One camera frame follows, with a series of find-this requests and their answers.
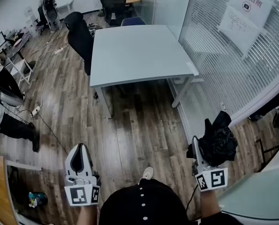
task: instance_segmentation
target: person wearing backpack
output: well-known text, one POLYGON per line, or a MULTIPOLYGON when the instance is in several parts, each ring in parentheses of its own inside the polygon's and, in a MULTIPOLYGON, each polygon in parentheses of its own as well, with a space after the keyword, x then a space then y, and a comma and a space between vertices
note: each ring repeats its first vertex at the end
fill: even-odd
POLYGON ((61 22, 59 20, 59 16, 58 16, 58 11, 56 9, 56 0, 39 0, 39 4, 38 6, 41 7, 43 9, 43 12, 45 14, 45 18, 48 21, 51 33, 55 32, 55 25, 54 23, 56 23, 56 25, 58 26, 58 28, 61 30, 62 29, 62 25, 61 22))

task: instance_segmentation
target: standing person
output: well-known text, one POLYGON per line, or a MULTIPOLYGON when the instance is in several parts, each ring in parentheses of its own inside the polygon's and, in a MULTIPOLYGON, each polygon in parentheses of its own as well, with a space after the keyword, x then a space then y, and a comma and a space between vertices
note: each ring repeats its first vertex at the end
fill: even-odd
POLYGON ((0 102, 0 133, 12 138, 29 139, 33 144, 33 151, 39 151, 39 132, 34 126, 27 125, 8 114, 5 114, 5 107, 0 102))
POLYGON ((56 9, 56 0, 39 0, 38 7, 42 7, 45 14, 45 18, 48 21, 51 33, 55 32, 54 23, 58 26, 59 30, 62 29, 61 22, 59 20, 58 11, 56 9))
MULTIPOLYGON (((5 60, 5 55, 0 54, 0 59, 5 60)), ((26 96, 26 93, 21 93, 14 77, 4 68, 4 66, 0 63, 0 87, 4 88, 16 96, 18 96, 20 99, 24 99, 26 96)))
MULTIPOLYGON (((153 173, 148 167, 138 185, 113 193, 101 209, 99 224, 191 224, 180 198, 170 187, 152 179, 153 173)), ((201 215, 202 225, 241 225, 234 217, 221 213, 214 191, 201 192, 201 215)), ((96 206, 82 207, 77 225, 96 224, 96 206)))

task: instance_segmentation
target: paper sign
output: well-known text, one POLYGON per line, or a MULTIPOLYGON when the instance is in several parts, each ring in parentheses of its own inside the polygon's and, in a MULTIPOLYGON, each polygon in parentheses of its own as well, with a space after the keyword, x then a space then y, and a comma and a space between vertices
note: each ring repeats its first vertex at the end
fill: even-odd
POLYGON ((219 31, 246 57, 270 14, 273 0, 229 0, 219 31))

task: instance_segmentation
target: black backpack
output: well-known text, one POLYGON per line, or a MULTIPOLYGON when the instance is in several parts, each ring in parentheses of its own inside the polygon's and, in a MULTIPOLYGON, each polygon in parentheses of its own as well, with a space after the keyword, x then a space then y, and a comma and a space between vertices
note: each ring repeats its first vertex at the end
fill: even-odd
POLYGON ((43 5, 46 11, 52 10, 55 6, 54 0, 44 0, 43 5))

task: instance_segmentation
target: black shirt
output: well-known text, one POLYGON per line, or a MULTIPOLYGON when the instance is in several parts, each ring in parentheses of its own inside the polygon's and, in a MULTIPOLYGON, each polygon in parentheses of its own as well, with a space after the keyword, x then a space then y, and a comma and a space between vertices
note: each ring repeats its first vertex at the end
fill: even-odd
MULTIPOLYGON (((192 224, 173 190, 157 180, 142 179, 139 185, 113 193, 104 203, 99 225, 192 224)), ((228 214, 218 213, 202 219, 203 225, 240 224, 228 214)))

